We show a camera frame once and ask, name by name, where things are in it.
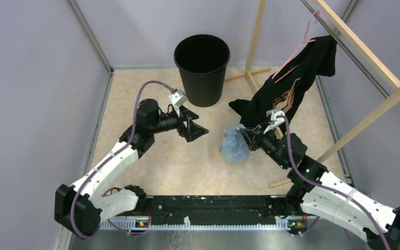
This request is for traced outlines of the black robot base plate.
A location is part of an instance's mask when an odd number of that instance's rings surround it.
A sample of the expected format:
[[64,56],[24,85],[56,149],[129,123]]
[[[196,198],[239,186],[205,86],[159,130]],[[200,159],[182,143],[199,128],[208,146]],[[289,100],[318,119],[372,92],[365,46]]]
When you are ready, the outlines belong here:
[[144,216],[153,226],[181,225],[185,217],[194,226],[252,226],[275,224],[278,219],[302,216],[300,205],[285,196],[148,196],[121,216]]

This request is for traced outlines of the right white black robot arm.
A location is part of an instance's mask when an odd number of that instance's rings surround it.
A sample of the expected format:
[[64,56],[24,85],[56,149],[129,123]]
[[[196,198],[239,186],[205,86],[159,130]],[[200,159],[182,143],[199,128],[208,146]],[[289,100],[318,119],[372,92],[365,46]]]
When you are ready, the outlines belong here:
[[374,201],[306,155],[307,146],[292,133],[281,139],[262,127],[239,131],[250,151],[263,150],[293,185],[285,196],[285,215],[305,213],[355,234],[371,249],[400,249],[400,206]]

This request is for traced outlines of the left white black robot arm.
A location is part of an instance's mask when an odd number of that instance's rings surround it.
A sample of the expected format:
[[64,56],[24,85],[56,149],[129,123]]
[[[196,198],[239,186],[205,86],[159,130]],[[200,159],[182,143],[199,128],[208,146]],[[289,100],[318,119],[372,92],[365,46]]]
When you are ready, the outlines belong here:
[[115,215],[125,211],[140,215],[145,211],[146,194],[138,186],[128,185],[109,196],[105,192],[117,176],[150,149],[155,134],[175,130],[192,142],[209,132],[195,123],[199,116],[183,105],[170,104],[168,112],[162,112],[158,101],[144,99],[134,115],[132,126],[101,162],[73,184],[62,184],[55,192],[55,221],[81,239],[94,236],[101,223]]

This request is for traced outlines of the light blue plastic trash bag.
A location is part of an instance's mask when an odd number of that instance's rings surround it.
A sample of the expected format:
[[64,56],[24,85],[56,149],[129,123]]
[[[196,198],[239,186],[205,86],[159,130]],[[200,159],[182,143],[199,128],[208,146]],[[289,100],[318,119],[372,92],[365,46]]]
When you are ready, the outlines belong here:
[[245,126],[239,123],[224,130],[219,152],[231,163],[244,162],[249,156],[248,145],[241,134],[243,129]]

